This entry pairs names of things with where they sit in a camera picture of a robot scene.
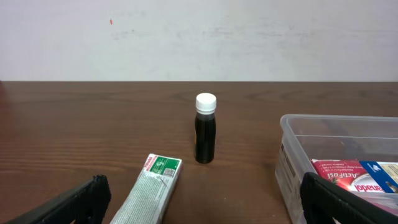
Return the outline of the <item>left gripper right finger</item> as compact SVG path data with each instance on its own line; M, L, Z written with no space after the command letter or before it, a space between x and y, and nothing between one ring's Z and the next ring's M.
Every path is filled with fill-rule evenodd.
M300 198L308 224L397 224L397 216L313 172L304 174Z

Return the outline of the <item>blue fever patch box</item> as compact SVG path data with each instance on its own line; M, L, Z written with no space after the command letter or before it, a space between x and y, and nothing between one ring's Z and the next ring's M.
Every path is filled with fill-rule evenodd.
M386 193L397 193L397 163L396 162L359 162L368 174L379 184Z

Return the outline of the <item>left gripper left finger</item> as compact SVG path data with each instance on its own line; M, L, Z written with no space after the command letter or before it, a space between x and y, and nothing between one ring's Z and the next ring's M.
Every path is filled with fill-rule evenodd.
M12 220L8 224L101 224L111 201L105 175L67 190Z

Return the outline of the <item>red white medicine box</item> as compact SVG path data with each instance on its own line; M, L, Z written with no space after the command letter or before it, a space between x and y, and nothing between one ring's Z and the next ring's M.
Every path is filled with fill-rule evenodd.
M319 176L347 191L384 193L357 160L312 159L311 163Z

